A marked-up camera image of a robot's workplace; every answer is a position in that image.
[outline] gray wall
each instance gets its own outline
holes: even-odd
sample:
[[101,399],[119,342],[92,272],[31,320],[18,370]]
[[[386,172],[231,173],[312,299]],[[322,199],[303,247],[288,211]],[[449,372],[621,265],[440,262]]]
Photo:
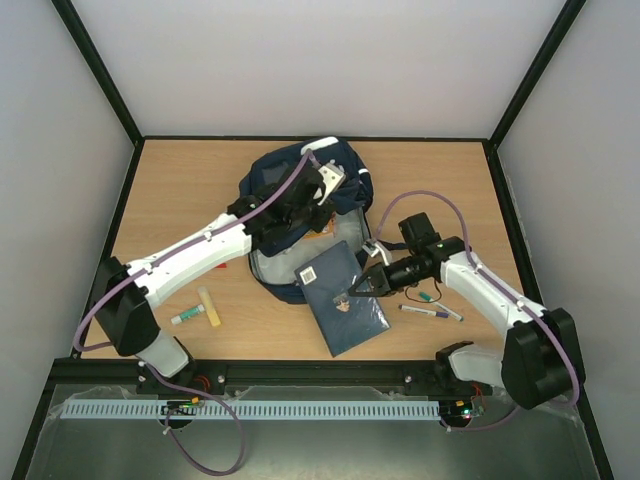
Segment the gray wall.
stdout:
[[639,2],[587,2],[500,149],[545,300],[576,319],[618,478],[640,468],[639,30]]
[[564,0],[74,0],[145,134],[486,137]]
[[0,478],[69,354],[132,146],[51,2],[0,0]]

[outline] qr code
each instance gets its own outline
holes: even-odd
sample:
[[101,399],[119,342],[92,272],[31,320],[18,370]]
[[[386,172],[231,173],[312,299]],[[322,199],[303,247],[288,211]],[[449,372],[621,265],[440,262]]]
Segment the qr code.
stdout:
[[303,285],[309,285],[316,278],[316,272],[313,270],[313,267],[307,267],[300,272],[300,278],[302,279]]

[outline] pen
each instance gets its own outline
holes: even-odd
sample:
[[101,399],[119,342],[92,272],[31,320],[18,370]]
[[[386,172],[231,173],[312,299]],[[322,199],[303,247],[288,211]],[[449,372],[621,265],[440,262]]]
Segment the pen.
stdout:
[[432,317],[449,318],[448,313],[438,312],[436,310],[427,310],[426,308],[411,307],[409,305],[402,305],[402,304],[398,305],[398,308],[400,310],[404,310],[405,312],[424,313]]
[[436,307],[440,307],[441,309],[443,309],[445,312],[447,312],[449,315],[451,315],[453,318],[455,318],[456,320],[458,320],[459,322],[461,322],[462,320],[464,320],[464,317],[462,315],[457,314],[456,312],[454,312],[453,310],[451,310],[449,307],[447,307],[446,305],[442,305],[440,302],[434,302],[433,298],[431,298],[429,295],[427,295],[424,292],[420,292],[419,295],[424,298],[427,302],[431,303],[432,305],[435,305]]

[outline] green marker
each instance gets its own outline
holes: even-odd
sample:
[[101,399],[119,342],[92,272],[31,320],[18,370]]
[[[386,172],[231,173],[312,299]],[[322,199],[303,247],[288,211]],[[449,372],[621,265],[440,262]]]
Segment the green marker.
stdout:
[[193,308],[190,308],[189,310],[182,312],[180,315],[176,315],[171,319],[171,323],[173,323],[174,325],[179,325],[185,320],[190,319],[191,317],[200,315],[202,312],[204,312],[204,305],[200,304],[197,307],[193,307]]
[[429,295],[427,295],[424,292],[420,292],[419,295],[424,298],[427,302],[434,304],[436,307],[440,307],[441,309],[443,309],[445,312],[447,312],[449,315],[451,315],[453,318],[455,318],[456,320],[458,320],[459,322],[464,320],[464,317],[462,315],[458,315],[456,312],[454,312],[453,310],[451,310],[449,307],[442,305],[440,302],[436,302],[433,300],[433,298],[431,298]]

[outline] wooden surface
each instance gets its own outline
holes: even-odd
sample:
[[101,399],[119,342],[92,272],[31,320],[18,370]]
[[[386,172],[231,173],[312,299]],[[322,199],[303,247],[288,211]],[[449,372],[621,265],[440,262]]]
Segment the wooden surface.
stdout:
[[[224,212],[238,196],[238,181],[262,154],[290,142],[155,140],[142,152],[133,188],[116,240],[114,255],[123,263],[152,254],[199,230]],[[449,197],[463,212],[471,244],[484,263],[520,289],[511,249],[500,214],[482,145],[479,143],[353,142],[369,168],[375,187],[367,214],[372,230],[398,194],[428,189]],[[437,199],[416,196],[402,200],[391,213],[382,238],[401,241],[398,221],[426,211],[443,237],[460,235],[453,212]],[[213,328],[206,315],[173,326],[169,319],[199,303],[196,289],[205,285],[213,297],[222,326]],[[391,329],[339,360],[431,359],[442,347],[473,340],[498,347],[501,339],[489,322],[462,297],[443,288],[442,302],[465,321],[401,312],[401,294],[381,299]],[[421,290],[435,293],[433,281]],[[331,359],[306,305],[276,300],[252,277],[246,258],[226,269],[214,269],[174,294],[155,311],[160,326],[175,335],[200,359]],[[93,322],[87,344],[104,341]],[[115,358],[113,348],[89,352],[85,358]]]

